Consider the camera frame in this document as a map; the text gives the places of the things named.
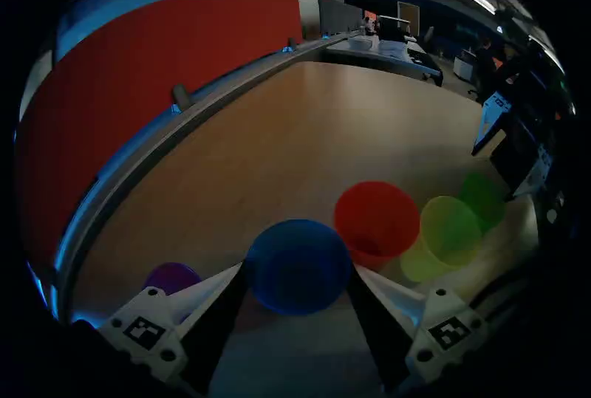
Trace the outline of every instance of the red wall panel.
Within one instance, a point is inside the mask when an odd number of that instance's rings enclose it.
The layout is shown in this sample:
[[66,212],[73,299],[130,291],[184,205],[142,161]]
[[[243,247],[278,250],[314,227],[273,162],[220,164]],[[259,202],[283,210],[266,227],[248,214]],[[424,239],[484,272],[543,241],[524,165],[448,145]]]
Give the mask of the red wall panel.
[[101,27],[41,84],[17,132],[25,249],[52,264],[97,172],[145,124],[236,67],[301,42],[298,0],[162,0]]

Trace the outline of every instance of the blue light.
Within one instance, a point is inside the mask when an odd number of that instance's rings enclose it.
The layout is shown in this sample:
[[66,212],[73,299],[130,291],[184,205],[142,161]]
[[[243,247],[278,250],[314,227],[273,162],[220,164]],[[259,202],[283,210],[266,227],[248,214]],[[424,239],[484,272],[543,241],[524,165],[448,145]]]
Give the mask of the blue light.
[[98,329],[99,327],[101,327],[103,325],[103,320],[99,320],[97,318],[90,318],[88,315],[83,315],[81,313],[76,313],[72,316],[73,323],[78,320],[85,320],[88,324],[90,324],[95,329]]
[[43,299],[43,302],[45,303],[45,307],[47,307],[47,300],[45,299],[45,294],[43,293],[43,286],[41,285],[41,280],[39,278],[37,278],[37,275],[35,275],[35,272],[33,272],[33,269],[31,267],[31,265],[29,264],[29,262],[27,262],[27,267],[29,267],[29,271],[31,272],[31,276],[33,277],[33,281],[35,282],[35,285],[37,286],[37,289],[39,290],[39,295],[41,295],[41,298]]
[[58,319],[58,290],[51,286],[51,293],[49,295],[51,297],[51,312],[55,319]]

